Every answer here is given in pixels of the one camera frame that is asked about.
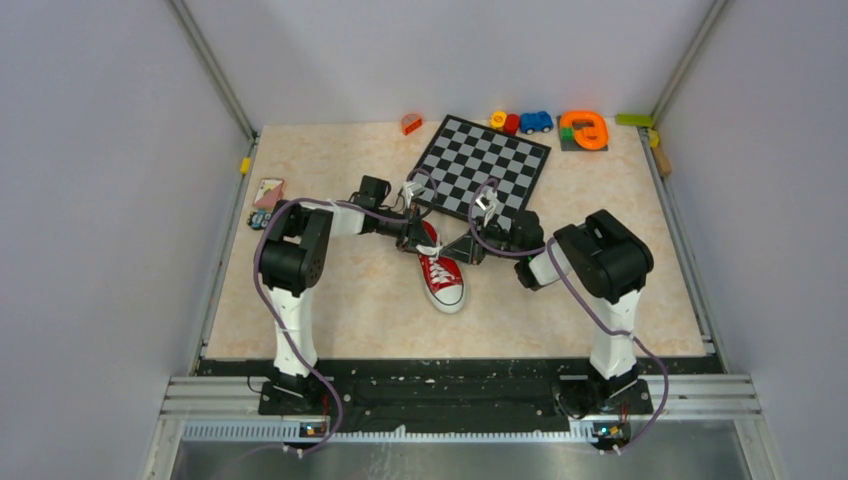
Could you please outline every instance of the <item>table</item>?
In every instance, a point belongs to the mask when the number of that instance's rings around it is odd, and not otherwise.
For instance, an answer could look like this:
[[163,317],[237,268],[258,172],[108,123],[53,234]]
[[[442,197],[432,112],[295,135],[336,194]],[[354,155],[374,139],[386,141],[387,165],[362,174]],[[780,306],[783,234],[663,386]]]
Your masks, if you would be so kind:
[[[252,260],[260,232],[247,217],[259,181],[280,177],[286,198],[347,199],[362,175],[397,188],[440,122],[408,137],[397,123],[266,126],[252,168],[205,357],[273,358],[273,319],[259,300]],[[546,235],[606,208],[654,255],[639,304],[636,333],[663,356],[704,355],[701,333],[634,127],[608,121],[607,152],[562,152],[555,132],[532,140],[552,147],[527,206]],[[445,240],[465,224],[434,212]],[[488,257],[463,265],[468,298],[455,315],[424,294],[417,258],[378,235],[334,238],[315,291],[314,341],[321,358],[528,358],[588,356],[593,325],[561,284],[521,287],[514,262]]]

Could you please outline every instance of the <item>white wall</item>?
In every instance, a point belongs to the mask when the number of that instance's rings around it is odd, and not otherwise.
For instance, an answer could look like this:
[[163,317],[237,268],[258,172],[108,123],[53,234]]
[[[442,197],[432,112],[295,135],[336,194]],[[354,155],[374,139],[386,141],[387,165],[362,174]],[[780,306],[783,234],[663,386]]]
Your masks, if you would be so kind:
[[736,2],[661,128],[727,357],[790,478],[845,478],[848,4]]
[[187,3],[262,126],[650,113],[711,1]]
[[3,2],[0,45],[0,478],[135,478],[246,145],[165,2]]

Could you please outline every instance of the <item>red sneaker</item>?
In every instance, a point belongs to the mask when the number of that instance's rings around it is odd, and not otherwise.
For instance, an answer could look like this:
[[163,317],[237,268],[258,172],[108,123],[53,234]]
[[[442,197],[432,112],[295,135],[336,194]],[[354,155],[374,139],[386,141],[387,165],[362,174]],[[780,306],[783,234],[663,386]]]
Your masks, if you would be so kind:
[[[427,222],[421,222],[430,238],[436,242],[436,229]],[[465,305],[465,284],[462,272],[456,261],[445,257],[429,257],[418,255],[421,263],[421,273],[424,274],[424,286],[427,296],[440,311],[456,313]]]

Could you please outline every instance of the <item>chessboard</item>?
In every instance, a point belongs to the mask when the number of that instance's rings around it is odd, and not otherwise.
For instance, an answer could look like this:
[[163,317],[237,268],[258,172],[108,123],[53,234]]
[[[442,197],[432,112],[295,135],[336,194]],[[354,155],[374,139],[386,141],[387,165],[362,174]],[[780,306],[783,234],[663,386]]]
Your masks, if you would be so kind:
[[[494,221],[508,230],[515,214],[527,206],[550,151],[545,145],[448,115],[415,165],[433,176],[439,194],[433,202],[427,176],[417,173],[412,180],[426,187],[418,201],[465,220],[474,192],[494,177],[500,202]],[[472,215],[479,214],[474,206]]]

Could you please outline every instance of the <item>green block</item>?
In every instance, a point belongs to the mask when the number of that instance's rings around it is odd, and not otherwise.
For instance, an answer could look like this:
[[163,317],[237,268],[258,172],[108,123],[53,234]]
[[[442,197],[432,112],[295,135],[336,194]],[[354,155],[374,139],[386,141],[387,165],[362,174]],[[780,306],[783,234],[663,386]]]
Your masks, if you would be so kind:
[[619,125],[630,125],[633,127],[654,126],[654,119],[650,115],[634,115],[632,113],[619,113],[615,116],[615,123]]

